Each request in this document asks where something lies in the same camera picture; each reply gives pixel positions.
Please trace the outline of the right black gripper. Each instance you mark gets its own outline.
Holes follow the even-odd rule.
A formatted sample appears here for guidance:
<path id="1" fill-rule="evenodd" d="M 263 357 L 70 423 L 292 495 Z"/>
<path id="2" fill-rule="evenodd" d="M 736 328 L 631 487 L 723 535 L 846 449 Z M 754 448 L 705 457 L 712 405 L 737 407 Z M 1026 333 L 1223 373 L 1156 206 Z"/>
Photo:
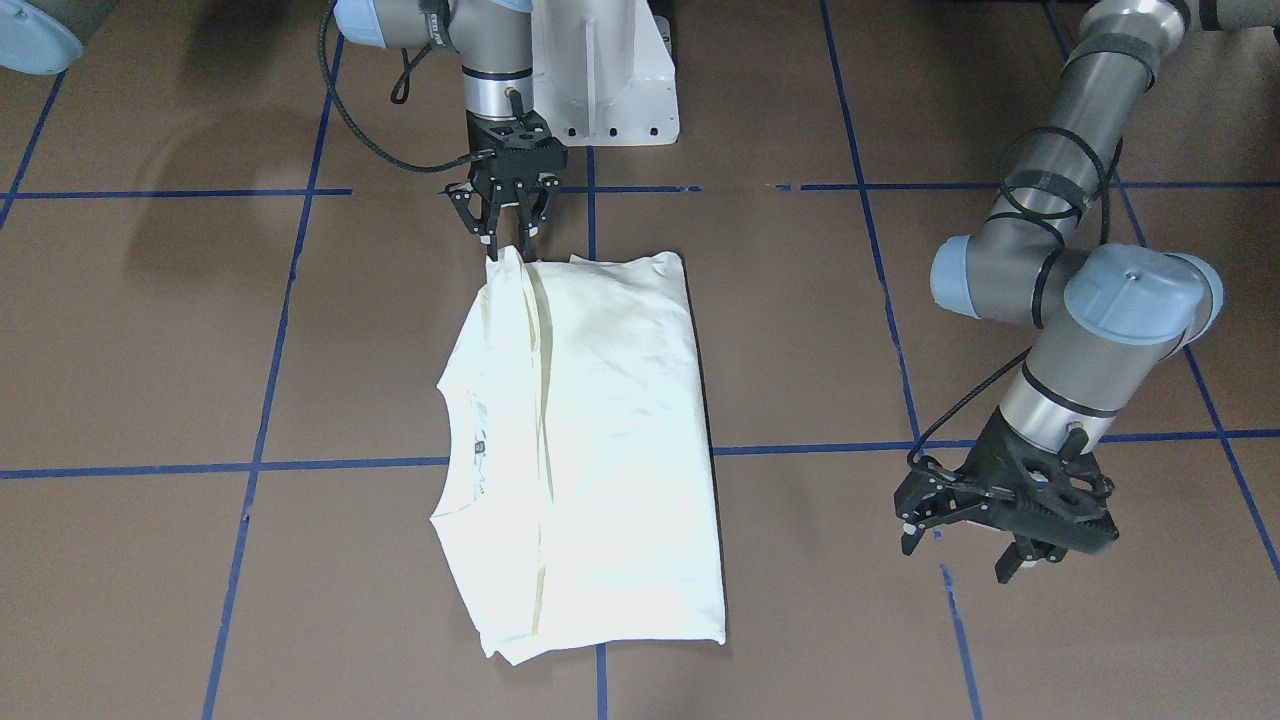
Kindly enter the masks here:
<path id="1" fill-rule="evenodd" d="M 499 242 L 497 227 L 502 208 L 518 209 L 520 252 L 536 252 L 535 237 L 549 220 L 552 205 L 561 191 L 561 177 L 548 170 L 521 174 L 499 173 L 492 165 L 472 165 L 470 182 L 452 183 L 445 195 L 463 222 L 486 247 L 486 256 L 497 260 Z"/>

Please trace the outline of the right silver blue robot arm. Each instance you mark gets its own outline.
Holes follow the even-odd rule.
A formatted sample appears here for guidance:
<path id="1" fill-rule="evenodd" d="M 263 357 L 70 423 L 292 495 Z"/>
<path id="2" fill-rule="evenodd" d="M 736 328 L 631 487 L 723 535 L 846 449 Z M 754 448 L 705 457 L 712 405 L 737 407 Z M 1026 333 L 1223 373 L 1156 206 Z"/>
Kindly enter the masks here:
<path id="1" fill-rule="evenodd" d="M 431 53 L 457 55 L 463 77 L 466 154 L 419 164 L 376 143 L 338 92 L 329 53 L 334 29 L 353 44 L 399 49 L 401 72 L 392 94 L 397 102 L 408 97 L 413 72 Z M 328 99 L 361 145 L 415 174 L 465 167 L 466 178 L 445 187 L 465 229 L 486 246 L 490 259 L 498 259 L 500 215 L 512 209 L 518 231 L 515 250 L 527 261 L 536 256 L 535 238 L 561 192 L 567 149 L 532 105 L 530 1 L 329 1 L 317 27 L 316 56 Z"/>

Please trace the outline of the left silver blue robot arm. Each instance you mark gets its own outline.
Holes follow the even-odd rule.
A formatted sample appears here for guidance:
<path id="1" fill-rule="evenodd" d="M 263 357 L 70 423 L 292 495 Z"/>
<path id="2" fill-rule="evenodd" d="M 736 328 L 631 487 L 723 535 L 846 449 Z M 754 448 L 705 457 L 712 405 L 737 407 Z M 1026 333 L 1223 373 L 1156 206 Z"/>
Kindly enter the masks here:
<path id="1" fill-rule="evenodd" d="M 1011 384 L 960 468 L 915 443 L 893 493 L 904 555 L 925 533 L 968 521 L 1012 539 L 998 582 L 1119 537 L 1114 482 L 1094 448 L 1151 370 L 1203 336 L 1222 310 L 1219 273 L 1183 252 L 1069 240 L 1092 208 L 1110 214 L 1123 132 L 1188 35 L 1277 27 L 1275 1 L 1100 1 L 1082 18 L 1047 120 L 1001 159 L 986 223 L 947 240 L 931 266 L 951 313 L 1039 329 L 1001 369 Z"/>

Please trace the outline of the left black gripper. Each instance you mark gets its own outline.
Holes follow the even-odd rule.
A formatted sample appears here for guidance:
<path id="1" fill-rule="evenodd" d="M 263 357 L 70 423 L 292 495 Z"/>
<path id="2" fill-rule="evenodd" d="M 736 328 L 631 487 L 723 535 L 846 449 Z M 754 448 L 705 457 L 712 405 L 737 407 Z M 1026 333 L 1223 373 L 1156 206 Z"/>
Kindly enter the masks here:
<path id="1" fill-rule="evenodd" d="M 997 409 L 965 461 L 965 478 L 1019 512 L 1056 521 L 1091 520 L 1091 455 L 1084 430 L 1070 430 L 1068 445 L 1050 452 L 1020 436 Z M 904 524 L 901 552 L 910 556 L 936 527 L 974 520 L 991 509 L 991 497 L 938 468 L 911 469 L 893 492 Z M 1038 561 L 1060 562 L 1065 548 L 1015 538 L 996 561 L 996 580 L 1007 584 Z"/>

